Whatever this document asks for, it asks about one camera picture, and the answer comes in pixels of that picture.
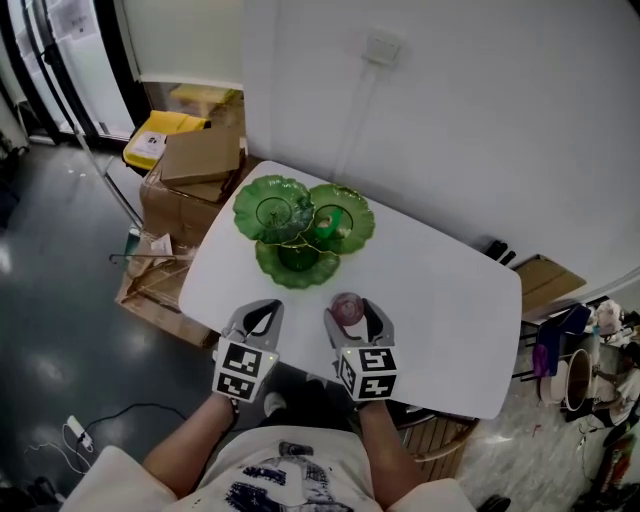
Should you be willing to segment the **black framed glass door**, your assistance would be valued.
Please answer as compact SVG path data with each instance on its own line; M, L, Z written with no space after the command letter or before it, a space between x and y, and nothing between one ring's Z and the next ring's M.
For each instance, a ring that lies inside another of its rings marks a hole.
M32 136L81 134L122 148L134 123L117 85L98 11L110 0L0 0L0 52L15 76L15 109Z

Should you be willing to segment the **round glass-top table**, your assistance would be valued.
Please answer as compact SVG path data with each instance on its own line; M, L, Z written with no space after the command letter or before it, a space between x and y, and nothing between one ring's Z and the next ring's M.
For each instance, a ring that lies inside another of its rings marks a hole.
M591 385L592 365L590 355L579 349L573 353L568 364L566 383L566 407L577 411L587 398Z

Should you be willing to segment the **person's white printed shirt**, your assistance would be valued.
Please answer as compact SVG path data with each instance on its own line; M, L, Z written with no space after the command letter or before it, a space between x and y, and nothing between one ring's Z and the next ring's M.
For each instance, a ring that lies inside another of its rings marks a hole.
M374 498L353 433L272 426L226 445L196 491L178 499L124 451L103 450L60 512L476 512L458 483L419 485L387 508Z

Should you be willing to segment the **small green bottle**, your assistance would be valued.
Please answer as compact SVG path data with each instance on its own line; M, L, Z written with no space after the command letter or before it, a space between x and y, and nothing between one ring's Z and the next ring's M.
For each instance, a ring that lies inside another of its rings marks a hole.
M325 217L323 217L315 226L314 233L320 239L329 238L339 227L343 210L334 208Z

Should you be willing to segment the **blue chair purple cloth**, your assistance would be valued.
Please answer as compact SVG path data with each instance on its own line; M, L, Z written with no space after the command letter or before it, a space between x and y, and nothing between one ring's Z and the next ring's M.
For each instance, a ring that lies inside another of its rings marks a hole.
M559 360L567 337L581 336L587 327L590 316L589 307L574 304L540 324L522 322L522 326L530 329L529 332L521 334L519 340L525 341L525 347L532 349L531 368L513 374L512 377L521 382L554 377L557 374Z

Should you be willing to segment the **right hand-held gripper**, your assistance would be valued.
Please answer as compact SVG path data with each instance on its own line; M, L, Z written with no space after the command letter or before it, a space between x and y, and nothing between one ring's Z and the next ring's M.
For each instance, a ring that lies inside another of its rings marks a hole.
M354 402L389 399L399 374L394 342L394 324L374 302L362 299L368 343L350 336L325 309L323 321L335 351L337 380Z

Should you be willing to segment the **large cardboard box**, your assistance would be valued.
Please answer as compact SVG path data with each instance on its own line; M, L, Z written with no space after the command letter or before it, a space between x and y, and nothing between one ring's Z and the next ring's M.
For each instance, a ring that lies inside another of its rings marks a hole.
M166 187L160 181L160 171L151 171L140 187L141 238L135 249L125 251L129 262L115 302L196 347L208 348L214 344L218 335L183 314L178 299L191 258L214 219L259 162L256 157L247 157L230 180L216 188L221 196L214 203Z

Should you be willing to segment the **small pink round object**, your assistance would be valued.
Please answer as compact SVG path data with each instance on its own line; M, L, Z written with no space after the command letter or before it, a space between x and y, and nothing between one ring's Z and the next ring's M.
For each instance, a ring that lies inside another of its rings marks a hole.
M340 293L332 299L329 310L338 325L342 327L354 326L364 316L364 301L355 293Z

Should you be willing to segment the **person's left forearm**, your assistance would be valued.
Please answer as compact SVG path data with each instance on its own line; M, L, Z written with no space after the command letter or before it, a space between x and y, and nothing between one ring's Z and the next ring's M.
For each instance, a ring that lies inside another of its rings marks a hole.
M218 443L235 418L232 402L212 393L173 433L144 459L142 467L180 499L198 485Z

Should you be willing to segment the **small open cardboard box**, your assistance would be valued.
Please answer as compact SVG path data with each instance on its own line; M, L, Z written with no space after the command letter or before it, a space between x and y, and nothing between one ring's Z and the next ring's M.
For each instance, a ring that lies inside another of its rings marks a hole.
M160 180L166 186L221 181L240 167L240 160L240 135L234 127L178 133L166 139Z

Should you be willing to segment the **person's right forearm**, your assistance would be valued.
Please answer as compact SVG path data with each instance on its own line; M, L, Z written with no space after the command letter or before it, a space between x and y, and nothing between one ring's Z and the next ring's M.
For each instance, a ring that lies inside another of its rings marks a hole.
M403 446L385 402L363 406L359 421L374 496L383 509L388 509L423 483L422 474Z

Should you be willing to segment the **pale fabric bundle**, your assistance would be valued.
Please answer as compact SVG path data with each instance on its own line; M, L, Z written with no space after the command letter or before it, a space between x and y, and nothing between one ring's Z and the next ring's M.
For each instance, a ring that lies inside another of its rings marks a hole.
M616 334L622 329L622 308L615 301L608 299L595 309L595 322L600 337Z

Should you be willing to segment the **wooden chair dark seat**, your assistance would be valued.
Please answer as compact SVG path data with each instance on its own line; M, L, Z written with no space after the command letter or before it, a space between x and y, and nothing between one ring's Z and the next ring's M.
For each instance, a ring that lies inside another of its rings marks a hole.
M403 443L416 463L435 461L454 453L480 423L479 418L408 405L401 405L392 418L396 428L405 432Z

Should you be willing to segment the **green tiered glass dish stand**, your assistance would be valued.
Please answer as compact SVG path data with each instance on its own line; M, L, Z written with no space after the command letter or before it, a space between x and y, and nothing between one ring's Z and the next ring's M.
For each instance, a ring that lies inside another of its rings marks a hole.
M339 226L352 229L347 238L335 232L327 239L316 224L334 208ZM233 204L239 232L255 243L263 273L287 289L322 285L337 272L342 256L363 249L376 227L374 212L357 191L336 184L306 187L294 178L266 175L242 187Z

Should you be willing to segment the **person's dark trousers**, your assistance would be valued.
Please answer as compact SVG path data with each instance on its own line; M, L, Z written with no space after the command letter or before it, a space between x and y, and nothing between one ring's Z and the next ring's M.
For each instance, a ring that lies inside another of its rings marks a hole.
M287 408L275 412L258 424L259 428L270 426L295 426L338 430L353 433L347 416L332 402L326 388L315 382L297 385L293 392L277 392L286 400Z

